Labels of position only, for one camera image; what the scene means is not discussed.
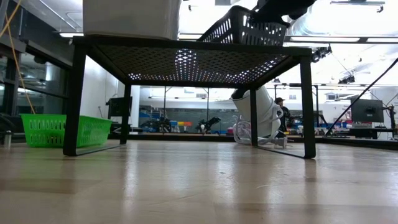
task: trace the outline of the person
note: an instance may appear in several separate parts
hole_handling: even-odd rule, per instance
[[[278,97],[275,99],[275,103],[277,105],[279,105],[282,108],[283,111],[283,116],[280,118],[280,127],[279,127],[279,131],[281,132],[286,132],[287,131],[287,127],[286,127],[286,118],[290,117],[290,111],[289,109],[287,109],[287,107],[284,106],[284,99],[282,99],[281,97]],[[279,133],[277,135],[277,138],[282,138],[285,137],[284,134]]]

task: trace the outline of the fluorescent light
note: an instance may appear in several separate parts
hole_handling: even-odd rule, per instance
[[[79,36],[79,37],[83,37],[84,33],[60,33],[61,37],[64,38],[72,38],[74,36]]]
[[[290,41],[302,42],[357,42],[359,37],[291,37]]]
[[[335,86],[335,87],[344,87],[344,86],[350,86],[350,87],[360,87],[360,84],[326,84],[325,86]]]
[[[355,5],[360,5],[360,6],[382,6],[386,2],[385,1],[331,1],[330,4],[341,4],[341,5],[347,5],[347,6],[355,6]]]
[[[182,40],[197,40],[201,37],[201,34],[180,34],[179,39]]]
[[[367,42],[383,42],[383,43],[398,43],[398,38],[368,38]]]
[[[284,47],[329,47],[328,44],[322,43],[297,43],[297,42],[285,42]]]
[[[164,99],[164,96],[149,96],[148,99]],[[205,98],[200,98],[200,97],[171,97],[171,96],[166,96],[166,100],[207,100],[207,97]],[[213,101],[226,101],[226,100],[231,100],[230,98],[209,98],[209,100]]]

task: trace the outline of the desk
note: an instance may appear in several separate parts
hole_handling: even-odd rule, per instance
[[[356,138],[372,138],[377,139],[378,133],[393,133],[391,128],[350,128],[349,135]]]
[[[311,81],[311,49],[242,44],[219,44],[104,35],[74,37],[73,68],[68,76],[69,98],[65,126],[66,156],[76,151],[86,56],[124,83],[120,144],[126,144],[131,85],[244,88],[251,93],[252,146],[257,141],[256,90],[300,65],[305,147],[302,158],[314,158],[315,135]]]

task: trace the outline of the ceiling light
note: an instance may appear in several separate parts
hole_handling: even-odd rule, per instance
[[[297,43],[297,42],[285,42],[284,47],[328,47],[328,44],[322,43]]]
[[[197,40],[201,37],[201,34],[180,34],[178,38],[180,40]]]
[[[294,42],[357,42],[359,37],[291,37]]]
[[[84,33],[60,33],[61,37],[64,38],[72,38],[74,36],[83,37]]]
[[[342,5],[361,5],[361,6],[381,6],[384,5],[385,1],[366,1],[366,0],[350,0],[350,1],[331,1],[330,4],[342,4]]]
[[[360,84],[345,84],[345,83],[340,83],[340,84],[324,84],[325,86],[335,86],[335,87],[361,87]]]
[[[383,43],[398,43],[398,38],[368,38],[366,42],[383,42]]]

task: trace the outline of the computer monitor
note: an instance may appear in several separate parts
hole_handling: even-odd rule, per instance
[[[381,100],[358,100],[351,107],[354,122],[384,122],[383,102]]]
[[[123,103],[124,103],[124,98],[110,98],[107,105],[109,106],[109,113],[108,113],[108,119],[111,119],[111,117],[117,117],[117,116],[123,116]],[[132,104],[132,97],[130,97],[129,100],[129,108],[131,108]]]

